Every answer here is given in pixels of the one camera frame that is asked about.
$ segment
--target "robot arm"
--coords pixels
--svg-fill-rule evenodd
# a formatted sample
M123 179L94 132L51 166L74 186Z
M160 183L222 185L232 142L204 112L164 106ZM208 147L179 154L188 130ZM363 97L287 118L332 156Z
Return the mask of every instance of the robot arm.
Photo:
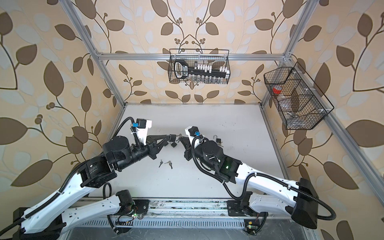
M261 198L253 193L249 198L249 207L255 212L275 212L291 216L302 226L316 229L317 219L334 220L336 214L331 207L318 199L318 195L310 181L301 178L299 182L277 178L258 171L241 161L223 153L223 149L216 142L203 137L197 127L189 126L185 129L188 137L180 140L185 147L185 158L193 159L197 168L218 181L222 182L228 194L235 200L243 200L247 185L273 196L261 202ZM215 174L203 169L215 171ZM226 182L243 184L241 196L234 196ZM331 213L330 216L319 216L318 205L324 206Z
M132 133L135 143L131 146L124 136L117 136L121 127L128 120L132 121ZM152 121L127 118L115 132L113 138L103 145L103 152L76 166L61 188L46 199L30 208L19 208L13 213L13 224L0 232L0 236L20 225L13 239L57 239L61 233L83 224L95 217L110 214L127 214L134 207L134 201L128 190L118 192L102 201L79 208L68 208L83 196L100 188L111 179L117 177L131 164L146 156L156 159L160 150L175 141L176 135L148 136L147 131Z
M132 121L131 130L136 143L131 146L126 137L117 136L123 124L128 120ZM134 122L133 118L125 119L113 138L103 145L103 152L100 155L76 166L62 187L37 205L17 209L13 213L14 223L0 231L0 236L20 225L19 231L13 235L14 240L27 238L37 240L43 237L47 240L56 240L61 233L95 217L131 213L132 209L135 209L135 202L128 190L120 191L116 195L86 206L74 209L68 207L117 177L117 172L121 172L131 164L146 156L156 159L156 155L168 142L176 140L176 135L147 136L148 128L151 126L152 121L150 120L137 119L137 122ZM316 228L317 219L333 220L336 218L332 208L318 199L316 191L309 181L301 179L296 182L265 174L225 155L223 149L214 141L209 141L201 136L197 127L190 126L185 129L185 132L187 137L179 136L178 138L185 147L184 157L188 161L193 159L202 173L220 181L233 199L245 199L248 184L271 196L270 200L263 198L264 202L260 202L261 199L258 199L257 194L248 196L246 199L249 201L249 208L253 211L287 214L294 221L308 228ZM214 170L215 173L205 171L198 160L203 167L207 166L204 167L205 169ZM234 196L226 182L244 184L241 196ZM318 204L328 209L331 215L318 216Z

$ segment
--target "wire basket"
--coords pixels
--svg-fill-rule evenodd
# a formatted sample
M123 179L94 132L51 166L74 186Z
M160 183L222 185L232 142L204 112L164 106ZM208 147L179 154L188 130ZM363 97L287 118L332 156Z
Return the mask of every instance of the wire basket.
M308 87L299 74L302 69L296 63L293 68L280 67L264 74L265 86L287 130L311 130L334 109L315 82L315 87ZM324 106L314 91L320 91L320 97L332 107Z
M169 82L228 84L228 55L229 50L222 49L170 49Z

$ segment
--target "vent grille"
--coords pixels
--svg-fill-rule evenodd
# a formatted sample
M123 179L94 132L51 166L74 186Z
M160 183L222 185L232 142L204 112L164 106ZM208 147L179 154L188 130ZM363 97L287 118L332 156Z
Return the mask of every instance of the vent grille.
M120 218L120 221L129 221L131 218ZM109 227L107 220L92 220L86 222L82 227ZM119 224L121 227L139 227L139 228L244 228L243 219L205 219L205 220L188 220L188 219L175 219L163 218L159 219L135 219L128 223Z
M89 222L83 223L82 226L90 226L90 227L95 227L95 226L109 226L107 220L91 220Z

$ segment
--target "wallpaper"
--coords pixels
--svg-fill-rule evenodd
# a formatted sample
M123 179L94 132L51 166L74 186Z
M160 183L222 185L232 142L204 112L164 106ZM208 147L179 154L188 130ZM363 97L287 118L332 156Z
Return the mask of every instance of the wallpaper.
M0 39L2 229L100 153L120 106L57 1L0 1Z
M382 239L384 208L324 121L313 130L288 131L274 104L265 107L291 179L311 181L319 198L336 212L318 220L324 240ZM319 207L319 215L329 215Z
M320 0L292 55L381 174L383 11L383 1ZM324 240L382 239L384 209L326 123L288 131L272 102L266 112L292 179L310 180L336 211L336 220L318 222L319 235Z
M99 52L283 53L304 0L72 0Z
M335 106L335 114L384 175L384 2L320 1L293 59Z
M231 61L228 84L170 83L166 61L115 61L107 65L127 103L244 104L259 103L266 92L263 74L273 61Z

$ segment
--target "white table surface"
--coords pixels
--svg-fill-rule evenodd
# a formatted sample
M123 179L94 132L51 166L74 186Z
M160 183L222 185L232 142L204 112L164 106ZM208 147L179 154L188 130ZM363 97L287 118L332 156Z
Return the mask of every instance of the white table surface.
M222 140L224 154L238 159L260 171L283 178L271 139L258 105L128 105L122 117L152 120L148 135L180 134L197 126L208 139L217 135ZM134 143L129 129L131 122L120 130L130 144ZM118 172L110 181L112 194L128 189L132 197L167 198L229 198L224 187L212 177L200 172L193 160L184 158L181 143L173 148L165 146L157 159L145 157ZM243 186L227 183L233 194L239 196ZM102 188L90 197L102 196Z

